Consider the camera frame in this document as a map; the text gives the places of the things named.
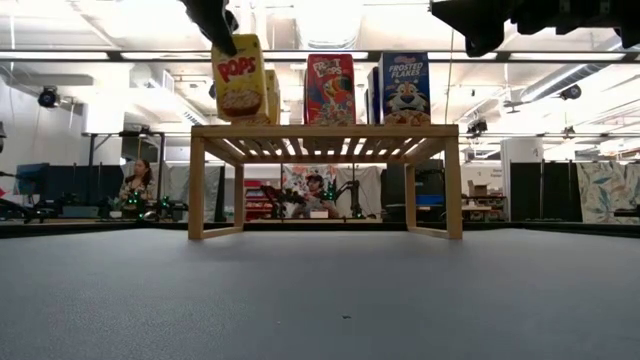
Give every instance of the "gray mat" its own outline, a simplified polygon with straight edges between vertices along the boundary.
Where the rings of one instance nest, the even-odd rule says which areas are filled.
[[[638,359],[640,242],[499,230],[0,240],[0,359]]]

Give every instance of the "woman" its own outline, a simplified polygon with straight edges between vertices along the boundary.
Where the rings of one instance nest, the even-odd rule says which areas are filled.
[[[329,214],[329,219],[337,219],[340,217],[340,213],[333,201],[322,200],[322,193],[324,192],[324,179],[319,174],[311,174],[307,176],[307,187],[309,191],[304,195],[305,203],[298,204],[293,210],[291,217],[299,219],[304,217],[306,219],[311,217],[311,211],[323,211],[326,210]]]
[[[133,167],[133,175],[124,179],[120,188],[120,199],[127,200],[130,195],[138,193],[142,200],[155,198],[155,183],[151,165],[147,160],[138,159]]]

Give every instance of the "wooden shelf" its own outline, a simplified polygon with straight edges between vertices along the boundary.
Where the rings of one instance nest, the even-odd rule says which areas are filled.
[[[211,125],[191,128],[189,239],[240,232],[245,222],[244,164],[404,163],[407,228],[462,239],[458,125]],[[204,230],[204,153],[235,166],[234,226]],[[416,226],[415,163],[445,152],[447,230]]]
[[[444,150],[458,125],[425,126],[194,126],[192,137],[231,164],[415,163]]]

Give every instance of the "cereal box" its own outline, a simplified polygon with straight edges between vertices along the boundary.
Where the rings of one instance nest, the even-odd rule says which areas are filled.
[[[374,67],[367,76],[369,82],[367,113],[369,124],[380,124],[380,77],[379,68]]]
[[[234,124],[269,122],[267,79],[260,40],[255,34],[233,35],[238,54],[211,49],[218,117]]]
[[[367,124],[371,124],[371,114],[369,113],[369,89],[364,91],[364,108],[367,112]]]
[[[382,123],[430,123],[431,97],[427,53],[383,53],[379,71]]]
[[[355,124],[353,77],[350,54],[309,55],[305,84],[308,124]]]
[[[269,123],[280,124],[280,84],[275,70],[266,70]]]

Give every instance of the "wall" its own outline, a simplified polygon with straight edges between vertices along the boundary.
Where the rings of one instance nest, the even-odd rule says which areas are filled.
[[[0,171],[15,173],[18,164],[88,162],[89,139],[81,137],[82,116],[74,114],[71,118],[67,110],[41,108],[33,95],[12,89],[1,79],[0,121],[7,133]],[[13,183],[12,178],[0,178],[0,188],[6,192],[12,191]]]

